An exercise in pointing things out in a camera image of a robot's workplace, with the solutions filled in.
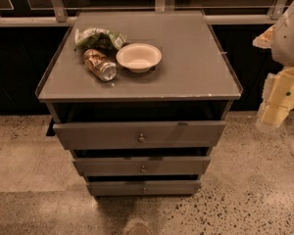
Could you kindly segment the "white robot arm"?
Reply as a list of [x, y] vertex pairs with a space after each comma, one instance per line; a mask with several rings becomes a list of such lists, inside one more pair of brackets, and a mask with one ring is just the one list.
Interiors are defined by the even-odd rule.
[[283, 65], [278, 74], [268, 74], [257, 114], [257, 128], [269, 132], [279, 128], [294, 109], [294, 0], [253, 45], [271, 49], [272, 59]]

